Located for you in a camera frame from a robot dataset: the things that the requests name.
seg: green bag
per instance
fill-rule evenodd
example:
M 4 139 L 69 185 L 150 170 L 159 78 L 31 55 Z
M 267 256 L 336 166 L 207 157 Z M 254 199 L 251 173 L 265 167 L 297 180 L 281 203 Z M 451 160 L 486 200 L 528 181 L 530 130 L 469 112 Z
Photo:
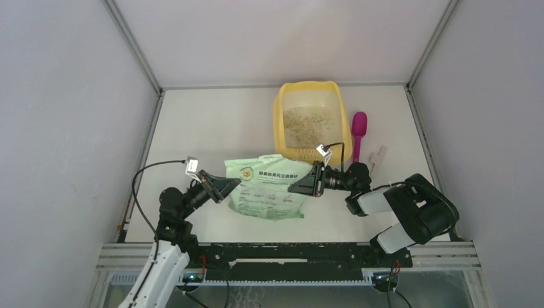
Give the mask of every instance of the green bag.
M 300 212 L 306 196 L 287 188 L 307 175 L 312 166 L 281 154 L 226 160 L 226 177 L 242 183 L 230 194 L 229 207 L 242 215 L 270 220 L 304 218 Z

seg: magenta scoop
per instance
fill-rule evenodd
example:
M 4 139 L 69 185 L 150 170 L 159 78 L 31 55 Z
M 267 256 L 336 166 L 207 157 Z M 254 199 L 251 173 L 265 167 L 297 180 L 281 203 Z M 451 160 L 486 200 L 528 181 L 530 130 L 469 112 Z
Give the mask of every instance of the magenta scoop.
M 361 139 L 366 135 L 367 123 L 368 118 L 364 112 L 357 112 L 353 116 L 352 135 L 355 139 L 355 145 L 353 146 L 353 162 L 359 162 L 359 156 L 361 154 Z

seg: small white object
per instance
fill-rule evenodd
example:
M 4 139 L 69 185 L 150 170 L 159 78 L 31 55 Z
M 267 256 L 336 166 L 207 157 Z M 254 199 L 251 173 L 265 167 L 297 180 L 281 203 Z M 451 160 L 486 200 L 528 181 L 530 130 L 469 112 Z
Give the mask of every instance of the small white object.
M 366 215 L 371 215 L 374 213 L 391 211 L 391 206 L 384 196 L 384 192 L 388 191 L 389 188 L 390 187 L 384 187 L 359 197 L 357 203 L 361 206 L 362 212 Z
M 370 178 L 371 179 L 374 179 L 376 177 L 376 174 L 378 173 L 378 170 L 380 169 L 380 166 L 382 165 L 382 161 L 384 160 L 384 157 L 386 156 L 386 152 L 387 152 L 387 146 L 382 146 L 378 153 L 372 153 L 370 155 Z
M 394 253 L 414 244 L 400 223 L 388 228 L 378 235 L 378 243 L 386 253 Z
M 316 150 L 319 152 L 319 154 L 321 156 L 323 156 L 323 163 L 325 163 L 325 167 L 327 167 L 328 165 L 328 161 L 330 160 L 330 158 L 332 157 L 332 151 L 329 149 L 327 149 L 325 151 L 325 146 L 320 144 Z
M 196 172 L 198 170 L 198 159 L 196 159 L 195 157 L 189 156 L 187 157 L 185 161 L 186 161 L 185 174 L 200 183 L 201 181 L 196 175 Z

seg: wire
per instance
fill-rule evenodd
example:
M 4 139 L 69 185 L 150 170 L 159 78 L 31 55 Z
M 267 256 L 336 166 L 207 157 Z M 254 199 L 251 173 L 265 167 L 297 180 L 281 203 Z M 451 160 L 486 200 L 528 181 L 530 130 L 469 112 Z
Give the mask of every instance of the wire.
M 182 164 L 184 164 L 185 160 L 167 160 L 165 162 L 156 162 L 154 164 L 147 165 L 147 166 L 143 167 L 142 169 L 138 170 L 136 172 L 136 174 L 134 174 L 134 177 L 132 178 L 132 197 L 134 198 L 134 203 L 136 203 L 136 207 L 138 208 L 138 211 L 140 212 L 140 214 L 142 215 L 142 217 L 144 218 L 144 220 L 148 224 L 151 231 L 153 231 L 153 235 L 154 235 L 153 240 L 155 241 L 155 256 L 153 257 L 154 261 L 157 260 L 157 255 L 158 255 L 158 235 L 157 235 L 157 231 L 155 230 L 155 228 L 153 228 L 153 225 L 149 221 L 148 217 L 144 214 L 144 211 L 142 210 L 142 207 L 140 206 L 140 202 L 138 201 L 138 197 L 137 197 L 137 194 L 136 194 L 136 180 L 138 179 L 138 176 L 148 168 L 155 167 L 155 166 L 158 166 L 158 165 L 173 164 L 173 163 L 182 163 Z M 136 300 L 136 298 L 138 298 L 138 295 L 140 294 L 140 291 L 142 290 L 142 287 L 144 286 L 145 281 L 148 279 L 149 274 L 151 273 L 151 270 L 153 269 L 154 265 L 155 265 L 155 262 L 151 263 L 151 265 L 149 266 L 148 272 L 144 276 L 144 280 L 140 284 L 140 287 L 138 288 L 138 290 L 134 294 L 133 300 Z
M 197 300 L 197 299 L 196 299 L 194 296 L 192 296 L 191 294 L 189 294 L 189 293 L 183 291 L 183 295 L 187 296 L 187 297 L 190 298 L 193 302 L 199 304 L 201 307 L 203 307 L 203 308 L 209 308 L 208 306 L 204 305 L 201 301 Z
M 395 260 L 393 262 L 393 264 L 391 265 L 391 270 L 389 271 L 389 277 L 387 278 L 387 305 L 389 306 L 389 308 L 391 308 L 391 297 L 389 295 L 391 293 L 391 280 L 393 279 L 393 272 L 395 270 L 395 266 L 397 266 L 398 264 L 398 260 Z
M 326 151 L 331 146 L 339 146 L 340 144 L 342 144 L 342 155 L 341 155 L 341 161 L 340 161 L 340 171 L 342 171 L 342 173 L 344 173 L 344 147 L 346 146 L 346 144 L 343 143 L 343 142 L 331 143 L 331 144 L 328 144 L 328 145 L 324 146 L 323 149 Z
M 395 290 L 395 293 L 398 294 L 398 296 L 400 296 L 405 302 L 406 302 L 406 305 L 408 305 L 408 307 L 412 308 L 412 305 L 410 305 L 410 302 L 408 302 L 408 300 L 406 299 L 406 297 L 404 297 L 404 295 L 402 295 L 399 291 Z
M 410 302 L 408 302 L 406 297 L 404 297 L 404 295 L 402 295 L 399 291 L 397 291 L 396 288 L 394 290 L 391 290 L 391 280 L 393 279 L 394 276 L 397 276 L 400 273 L 400 268 L 401 268 L 401 265 L 400 265 L 400 262 L 398 260 L 395 260 L 393 262 L 393 264 L 391 265 L 391 270 L 389 271 L 389 278 L 388 278 L 388 281 L 387 281 L 387 306 L 389 306 L 389 308 L 393 308 L 393 306 L 391 306 L 390 293 L 394 292 L 394 293 L 398 294 L 398 296 L 400 296 L 406 302 L 408 307 L 412 308 L 412 305 L 410 304 Z
M 142 217 L 144 218 L 144 220 L 148 224 L 149 228 L 153 232 L 154 240 L 157 243 L 157 247 L 155 249 L 155 257 L 153 258 L 153 260 L 157 260 L 157 255 L 158 255 L 158 235 L 157 235 L 157 231 L 155 230 L 155 228 L 153 228 L 153 225 L 149 221 L 148 217 L 144 214 L 144 211 L 142 210 L 142 207 L 140 206 L 140 202 L 138 201 L 138 197 L 137 197 L 137 194 L 136 194 L 136 180 L 138 179 L 138 176 L 141 173 L 143 173 L 146 169 L 149 169 L 149 168 L 155 167 L 155 166 L 159 166 L 159 165 L 174 164 L 174 163 L 184 164 L 185 160 L 184 159 L 183 160 L 167 160 L 167 161 L 164 161 L 164 162 L 155 162 L 154 164 L 147 165 L 147 166 L 143 167 L 142 169 L 138 170 L 138 172 L 136 172 L 136 174 L 134 174 L 134 177 L 132 178 L 132 197 L 134 198 L 134 203 L 136 203 L 136 207 L 138 208 L 138 211 L 140 212 L 140 214 L 142 215 Z

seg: white table surface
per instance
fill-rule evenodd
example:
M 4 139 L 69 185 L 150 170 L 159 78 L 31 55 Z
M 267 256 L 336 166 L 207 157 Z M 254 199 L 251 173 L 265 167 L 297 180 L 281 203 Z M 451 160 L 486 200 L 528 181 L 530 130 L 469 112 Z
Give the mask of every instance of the white table surface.
M 273 100 L 279 88 L 188 89 L 166 91 L 146 164 L 163 160 L 199 159 L 200 169 L 224 176 L 224 160 L 275 153 Z M 429 167 L 408 101 L 401 86 L 341 87 L 348 116 L 368 115 L 361 162 L 381 145 L 387 154 L 372 186 L 404 180 L 421 173 L 431 181 Z M 184 192 L 190 178 L 184 165 L 152 167 L 142 177 L 138 198 L 144 213 L 156 225 L 158 197 L 167 187 Z M 353 216 L 346 208 L 347 192 L 325 191 L 308 198 L 303 219 L 268 221 L 240 215 L 208 201 L 189 218 L 199 242 L 342 242 L 369 241 L 398 220 L 392 212 Z M 153 234 L 134 209 L 126 242 L 151 242 Z M 447 235 L 434 240 L 448 241 Z

